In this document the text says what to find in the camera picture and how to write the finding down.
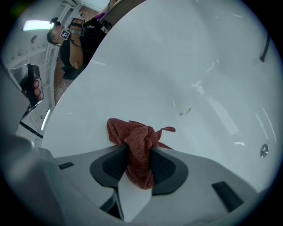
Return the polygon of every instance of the white bathtub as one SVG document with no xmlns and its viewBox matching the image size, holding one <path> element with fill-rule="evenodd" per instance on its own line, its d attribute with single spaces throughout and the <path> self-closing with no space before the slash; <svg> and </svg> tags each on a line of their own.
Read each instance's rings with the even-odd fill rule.
<svg viewBox="0 0 283 226">
<path fill-rule="evenodd" d="M 213 159 L 262 191 L 283 144 L 283 66 L 272 40 L 260 60 L 266 40 L 240 1 L 147 0 L 113 27 L 68 88 L 42 146 L 54 157 L 110 146 L 110 117 L 173 126 L 161 142 Z"/>
</svg>

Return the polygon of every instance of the person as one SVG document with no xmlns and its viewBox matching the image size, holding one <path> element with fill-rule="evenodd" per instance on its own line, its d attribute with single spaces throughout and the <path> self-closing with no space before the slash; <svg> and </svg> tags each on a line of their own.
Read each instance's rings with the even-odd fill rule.
<svg viewBox="0 0 283 226">
<path fill-rule="evenodd" d="M 74 19 L 74 23 L 83 24 L 80 19 Z M 101 30 L 102 24 L 96 18 L 84 23 L 84 36 L 71 33 L 68 40 L 60 37 L 64 26 L 54 26 L 47 33 L 47 41 L 51 44 L 61 44 L 60 58 L 64 65 L 80 69 L 83 65 L 87 65 L 91 60 L 96 49 L 104 39 L 106 34 Z M 71 26 L 72 30 L 80 30 L 78 26 Z"/>
</svg>

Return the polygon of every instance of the hand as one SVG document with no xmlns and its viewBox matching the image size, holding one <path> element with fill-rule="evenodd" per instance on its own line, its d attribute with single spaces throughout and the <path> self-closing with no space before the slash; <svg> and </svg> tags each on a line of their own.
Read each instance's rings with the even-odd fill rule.
<svg viewBox="0 0 283 226">
<path fill-rule="evenodd" d="M 38 80 L 34 80 L 33 87 L 34 87 L 34 94 L 35 94 L 36 98 L 40 101 L 41 100 L 41 90 L 39 89 L 39 81 Z M 22 90 L 22 94 L 24 94 L 25 97 L 27 98 L 27 94 L 24 90 Z"/>
<path fill-rule="evenodd" d="M 74 19 L 72 20 L 72 23 L 78 23 L 78 24 L 80 24 L 80 25 L 83 25 L 83 24 L 84 24 L 84 21 L 81 20 L 81 19 L 76 19 L 76 18 L 74 18 Z M 70 26 L 70 29 L 72 29 L 72 30 L 81 30 L 82 28 L 81 28 L 81 27 L 78 27 L 78 26 Z"/>
</svg>

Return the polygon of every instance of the dirt spot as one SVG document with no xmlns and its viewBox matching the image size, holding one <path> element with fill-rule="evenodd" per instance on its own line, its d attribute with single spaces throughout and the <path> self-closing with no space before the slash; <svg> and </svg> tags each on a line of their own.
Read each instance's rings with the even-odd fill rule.
<svg viewBox="0 0 283 226">
<path fill-rule="evenodd" d="M 186 115 L 189 114 L 190 111 L 191 111 L 191 108 L 189 108 L 189 110 L 187 111 Z"/>
</svg>

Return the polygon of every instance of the bathtub overflow drain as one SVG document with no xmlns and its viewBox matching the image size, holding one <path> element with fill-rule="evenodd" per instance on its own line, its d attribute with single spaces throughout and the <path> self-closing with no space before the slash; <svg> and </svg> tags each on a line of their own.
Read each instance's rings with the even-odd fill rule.
<svg viewBox="0 0 283 226">
<path fill-rule="evenodd" d="M 268 145 L 264 144 L 260 150 L 260 157 L 264 158 L 268 154 Z"/>
</svg>

